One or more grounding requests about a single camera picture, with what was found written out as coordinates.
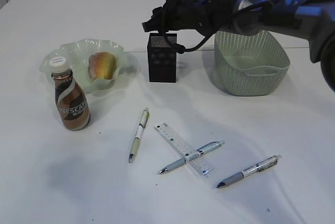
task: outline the basket handle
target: basket handle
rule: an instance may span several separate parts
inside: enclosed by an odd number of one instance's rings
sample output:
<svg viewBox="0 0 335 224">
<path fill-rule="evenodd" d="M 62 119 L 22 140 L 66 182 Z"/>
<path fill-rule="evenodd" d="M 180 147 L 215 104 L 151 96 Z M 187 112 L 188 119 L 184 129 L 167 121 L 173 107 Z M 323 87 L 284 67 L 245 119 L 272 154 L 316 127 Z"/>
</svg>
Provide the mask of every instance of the basket handle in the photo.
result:
<svg viewBox="0 0 335 224">
<path fill-rule="evenodd" d="M 265 70 L 273 70 L 274 73 L 271 74 L 261 74 L 261 76 L 273 76 L 276 75 L 279 71 L 281 71 L 283 68 L 273 67 L 273 66 L 260 66 L 260 67 L 254 67 L 250 68 L 244 71 L 245 75 L 247 76 L 260 76 L 260 74 L 249 74 L 248 71 L 258 70 L 258 69 L 265 69 Z"/>
</svg>

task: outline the pen tip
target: pen tip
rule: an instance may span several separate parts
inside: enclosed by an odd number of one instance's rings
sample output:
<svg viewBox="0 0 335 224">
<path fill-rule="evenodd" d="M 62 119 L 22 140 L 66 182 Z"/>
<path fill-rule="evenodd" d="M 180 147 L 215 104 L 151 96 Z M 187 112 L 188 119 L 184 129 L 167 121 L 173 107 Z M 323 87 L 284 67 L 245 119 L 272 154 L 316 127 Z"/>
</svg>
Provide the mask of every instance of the pen tip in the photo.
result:
<svg viewBox="0 0 335 224">
<path fill-rule="evenodd" d="M 220 188 L 220 187 L 223 187 L 225 185 L 226 185 L 225 182 L 220 182 L 219 184 L 216 185 L 216 188 Z"/>
<path fill-rule="evenodd" d="M 166 168 L 163 168 L 162 170 L 160 170 L 159 172 L 158 172 L 158 174 L 163 174 L 163 173 L 166 173 L 168 170 L 166 169 Z"/>
<path fill-rule="evenodd" d="M 130 154 L 130 155 L 129 155 L 129 163 L 132 162 L 133 158 L 134 158 L 134 154 Z"/>
</svg>

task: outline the bottle label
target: bottle label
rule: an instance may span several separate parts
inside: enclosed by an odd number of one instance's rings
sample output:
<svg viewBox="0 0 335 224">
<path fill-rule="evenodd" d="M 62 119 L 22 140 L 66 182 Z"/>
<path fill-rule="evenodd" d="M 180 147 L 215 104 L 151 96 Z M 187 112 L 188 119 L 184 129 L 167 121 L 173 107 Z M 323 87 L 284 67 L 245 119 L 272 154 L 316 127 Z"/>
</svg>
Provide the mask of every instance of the bottle label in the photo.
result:
<svg viewBox="0 0 335 224">
<path fill-rule="evenodd" d="M 64 125 L 70 130 L 80 130 L 90 120 L 85 94 L 70 76 L 55 80 L 55 102 Z"/>
<path fill-rule="evenodd" d="M 72 116 L 77 116 L 84 112 L 86 107 L 86 101 L 83 101 L 81 104 L 72 107 L 72 108 L 58 108 L 60 113 L 71 114 Z"/>
</svg>

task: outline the black mesh pen holder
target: black mesh pen holder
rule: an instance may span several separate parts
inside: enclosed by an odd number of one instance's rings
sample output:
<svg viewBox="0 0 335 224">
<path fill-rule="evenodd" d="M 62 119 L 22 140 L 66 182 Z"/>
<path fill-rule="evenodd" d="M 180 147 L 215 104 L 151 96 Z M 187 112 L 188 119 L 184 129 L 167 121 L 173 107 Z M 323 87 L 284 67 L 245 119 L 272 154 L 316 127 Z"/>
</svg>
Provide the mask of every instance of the black mesh pen holder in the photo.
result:
<svg viewBox="0 0 335 224">
<path fill-rule="evenodd" d="M 177 43 L 177 34 L 169 33 L 167 38 Z M 149 82 L 176 82 L 176 52 L 172 50 L 159 33 L 150 33 L 148 41 Z"/>
</svg>

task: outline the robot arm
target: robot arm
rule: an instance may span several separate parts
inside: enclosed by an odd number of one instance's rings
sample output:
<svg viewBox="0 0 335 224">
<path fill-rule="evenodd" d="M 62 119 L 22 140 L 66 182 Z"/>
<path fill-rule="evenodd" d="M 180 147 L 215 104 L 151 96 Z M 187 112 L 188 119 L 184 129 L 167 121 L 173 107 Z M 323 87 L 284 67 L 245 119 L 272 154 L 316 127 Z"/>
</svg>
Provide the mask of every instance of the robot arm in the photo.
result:
<svg viewBox="0 0 335 224">
<path fill-rule="evenodd" d="M 245 36 L 269 30 L 307 39 L 312 63 L 321 62 L 328 85 L 335 91 L 335 0 L 166 0 L 142 24 L 144 31 L 195 29 L 205 38 L 178 53 L 198 49 L 218 30 Z"/>
</svg>

